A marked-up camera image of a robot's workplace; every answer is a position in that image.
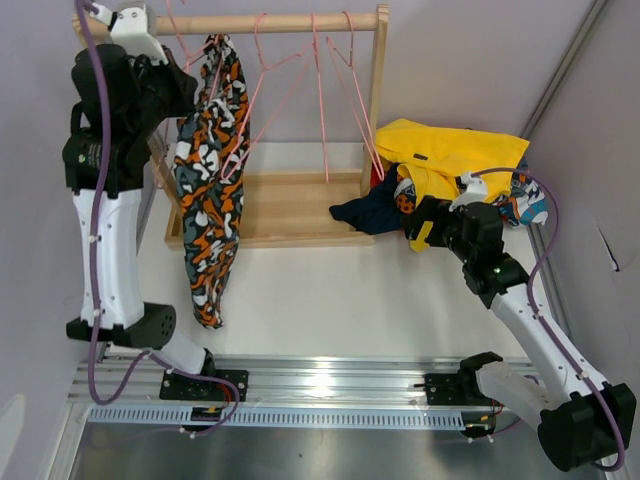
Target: orange camouflage fabric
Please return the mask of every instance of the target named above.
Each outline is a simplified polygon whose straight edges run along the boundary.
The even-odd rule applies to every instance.
[[[198,94],[196,111],[178,121],[173,171],[194,315],[202,325],[219,328],[223,325],[220,300],[240,241],[244,196],[242,166],[228,180],[220,172],[237,142],[240,147],[231,156],[227,171],[249,148],[248,121],[243,135],[238,135],[249,100],[229,36],[215,35],[207,38],[210,41],[200,69],[204,87]],[[214,85],[218,68],[219,82]]]

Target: yellow fabric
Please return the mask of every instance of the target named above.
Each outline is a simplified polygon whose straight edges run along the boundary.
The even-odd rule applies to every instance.
[[[376,132],[378,153],[387,161],[398,163],[398,173],[403,178],[413,180],[416,205],[425,195],[455,199],[460,194],[455,177],[465,172],[515,168],[528,146],[527,140],[503,133],[428,127],[406,119]],[[485,202],[511,191],[511,173],[492,173],[483,179],[489,191]],[[411,242],[413,250],[420,252],[427,247],[424,240],[431,226],[430,222],[425,223],[418,239]]]

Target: wooden clothes rack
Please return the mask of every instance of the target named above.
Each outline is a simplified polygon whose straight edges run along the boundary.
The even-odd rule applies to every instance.
[[[373,13],[350,13],[355,31],[373,31],[371,88],[368,118],[376,131],[380,111],[382,73],[387,43],[389,7],[380,4]],[[178,33],[209,35],[215,33],[253,34],[258,15],[174,17]],[[73,16],[73,28],[86,46],[80,22]],[[315,15],[317,32],[350,32],[343,13]],[[108,38],[106,26],[89,19],[91,35],[96,42]],[[311,16],[266,15],[260,21],[260,33],[311,33]],[[168,17],[158,17],[157,36],[174,36],[176,31]],[[163,190],[172,204],[165,242],[172,249],[182,249],[180,200],[175,179],[164,160],[162,140],[156,134],[150,140],[151,161],[161,178]],[[240,226],[241,247],[297,247],[332,245],[367,245],[373,237],[354,231],[346,223],[336,222],[329,206],[344,203],[369,192],[372,159],[365,149],[362,168],[330,173],[325,183],[320,172],[264,172],[245,175],[245,203]]]

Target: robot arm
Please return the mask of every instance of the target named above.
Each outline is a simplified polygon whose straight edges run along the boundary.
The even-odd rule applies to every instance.
[[[109,27],[112,44],[98,46],[109,91],[111,154],[102,194],[97,238],[90,235],[102,151],[98,87],[87,50],[76,57],[72,78],[81,101],[74,106],[71,137],[63,150],[67,186],[74,193],[82,235],[85,294],[79,318],[67,336],[88,341],[94,325],[89,246],[97,242],[101,300],[99,341],[156,350],[156,355],[187,373],[209,375],[211,354],[176,328],[175,309],[145,303],[138,286],[136,222],[143,187],[148,140],[169,117],[193,111],[197,81],[177,67],[171,52],[153,36],[155,15],[144,3],[121,6],[118,13],[93,4],[92,16]],[[89,126],[81,127],[84,115]]]
[[[462,261],[469,289],[511,330],[544,383],[539,386],[522,377],[489,352],[461,362],[458,379],[466,399],[477,404],[489,398],[505,405],[537,431],[554,465],[568,471],[617,451],[609,421],[587,379],[604,398],[628,448],[635,396],[625,384],[610,385],[587,362],[545,305],[532,308],[529,275],[503,251],[498,209],[481,201],[487,195],[484,183],[469,174],[462,183],[466,191],[454,202],[425,197],[406,218],[405,234],[415,239],[429,222],[426,242],[447,247]],[[581,376],[567,354],[579,363]]]

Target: pile of clothes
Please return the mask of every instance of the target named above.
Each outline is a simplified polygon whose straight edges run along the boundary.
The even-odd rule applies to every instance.
[[[454,200],[460,195],[456,179],[465,172],[493,167],[526,170],[524,153],[529,142],[512,135],[468,129],[439,128],[400,119],[379,129],[376,149],[387,170],[384,180],[369,195],[334,205],[333,218],[356,230],[377,235],[402,229],[402,219],[425,196]],[[489,194],[512,226],[544,223],[544,192],[521,174],[492,173],[483,177]],[[427,248],[428,231],[410,242],[415,251]]]

